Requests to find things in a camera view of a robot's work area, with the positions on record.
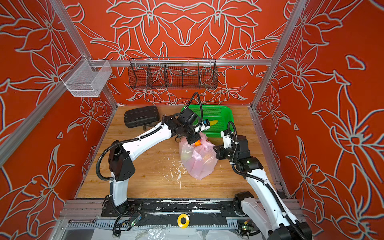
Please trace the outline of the pink plastic bag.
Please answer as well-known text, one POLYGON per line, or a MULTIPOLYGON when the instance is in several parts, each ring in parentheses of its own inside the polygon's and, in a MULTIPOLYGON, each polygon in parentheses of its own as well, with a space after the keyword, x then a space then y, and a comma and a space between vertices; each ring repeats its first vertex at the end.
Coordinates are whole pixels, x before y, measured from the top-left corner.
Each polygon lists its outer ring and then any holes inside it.
POLYGON ((214 146, 208 138, 200 133, 201 145, 189 145, 185 137, 179 143, 179 153, 183 166, 187 172, 195 179, 202 180, 210 175, 218 162, 214 146))

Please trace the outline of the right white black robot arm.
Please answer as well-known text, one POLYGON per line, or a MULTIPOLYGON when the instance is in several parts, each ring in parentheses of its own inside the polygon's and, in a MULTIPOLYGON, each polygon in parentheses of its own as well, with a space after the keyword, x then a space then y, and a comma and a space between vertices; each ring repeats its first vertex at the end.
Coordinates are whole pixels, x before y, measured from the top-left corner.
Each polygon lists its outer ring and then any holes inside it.
POLYGON ((310 240, 312 230, 286 206, 272 186, 263 165, 251 156, 248 140, 238 135, 235 124, 230 121, 221 131, 223 145, 214 148, 218 160, 229 160, 232 170, 242 176, 256 193, 242 192, 234 198, 236 213, 251 219, 256 233, 265 240, 310 240))

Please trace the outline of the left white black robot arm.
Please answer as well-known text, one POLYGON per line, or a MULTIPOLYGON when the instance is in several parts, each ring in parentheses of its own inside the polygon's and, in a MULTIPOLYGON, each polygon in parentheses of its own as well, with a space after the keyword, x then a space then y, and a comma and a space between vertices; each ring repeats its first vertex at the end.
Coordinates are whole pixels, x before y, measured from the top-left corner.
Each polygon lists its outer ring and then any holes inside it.
POLYGON ((109 202, 116 212, 128 200, 129 179, 135 173, 133 161, 172 137, 185 138, 189 145, 194 145, 201 139, 200 132, 210 128, 209 120, 203 116, 203 104, 195 92, 180 113, 163 116, 152 129, 133 139, 115 141, 100 154, 96 174, 100 180, 110 183, 109 202))

